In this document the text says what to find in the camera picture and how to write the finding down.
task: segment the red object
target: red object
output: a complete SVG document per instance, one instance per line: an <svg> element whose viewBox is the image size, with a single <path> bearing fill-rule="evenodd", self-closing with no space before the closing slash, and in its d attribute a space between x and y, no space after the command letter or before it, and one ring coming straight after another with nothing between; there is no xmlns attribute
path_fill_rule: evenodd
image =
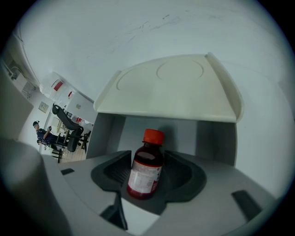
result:
<svg viewBox="0 0 295 236"><path fill-rule="evenodd" d="M57 91L64 83L59 81L55 86L54 86L54 90Z"/></svg>
<svg viewBox="0 0 295 236"><path fill-rule="evenodd" d="M164 133L146 129L143 146L135 152L127 192L137 199L150 198L157 187L164 158L160 147Z"/></svg>

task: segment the bottle cap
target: bottle cap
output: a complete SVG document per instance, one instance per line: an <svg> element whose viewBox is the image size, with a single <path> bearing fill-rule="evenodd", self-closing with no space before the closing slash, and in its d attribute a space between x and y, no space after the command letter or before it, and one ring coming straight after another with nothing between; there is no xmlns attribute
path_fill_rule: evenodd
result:
<svg viewBox="0 0 295 236"><path fill-rule="evenodd" d="M144 132L143 141L153 144L162 145L164 140L164 133L158 130L146 129Z"/></svg>

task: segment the office chair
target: office chair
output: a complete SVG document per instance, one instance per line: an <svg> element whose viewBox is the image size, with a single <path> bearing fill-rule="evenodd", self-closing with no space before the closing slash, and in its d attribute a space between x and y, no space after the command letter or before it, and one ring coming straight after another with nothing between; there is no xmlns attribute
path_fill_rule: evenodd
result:
<svg viewBox="0 0 295 236"><path fill-rule="evenodd" d="M60 134L57 138L57 144L64 144L64 146L67 146L67 149L69 152L74 152L77 148L77 145L79 145L80 141L84 143L84 150L85 152L87 152L87 143L88 143L88 137L90 135L90 133L85 134L84 136L82 136L81 134L84 131L84 128L82 126L80 126L79 124L76 124L74 122L71 121L71 119L69 119L67 117L67 115L65 114L65 112L63 111L63 109L56 105L53 104L52 107L52 113L54 115L57 115L57 117L61 120L62 123L64 123L65 127L69 130L72 130L71 134L69 133L69 131L67 131L65 139L63 142L60 142Z"/></svg>

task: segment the white label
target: white label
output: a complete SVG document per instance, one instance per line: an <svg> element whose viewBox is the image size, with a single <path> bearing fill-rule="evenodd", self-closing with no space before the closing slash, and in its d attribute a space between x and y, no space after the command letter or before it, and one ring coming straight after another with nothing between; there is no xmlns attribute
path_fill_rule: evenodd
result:
<svg viewBox="0 0 295 236"><path fill-rule="evenodd" d="M161 168L141 164L134 160L128 181L129 187L143 194L154 192L158 184Z"/></svg>

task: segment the cream plastic flap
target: cream plastic flap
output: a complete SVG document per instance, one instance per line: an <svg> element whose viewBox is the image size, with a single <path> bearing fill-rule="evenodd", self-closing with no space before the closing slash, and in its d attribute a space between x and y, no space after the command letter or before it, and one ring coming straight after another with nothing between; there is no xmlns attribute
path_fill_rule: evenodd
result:
<svg viewBox="0 0 295 236"><path fill-rule="evenodd" d="M243 100L213 56L160 58L117 71L94 102L101 113L237 122Z"/></svg>

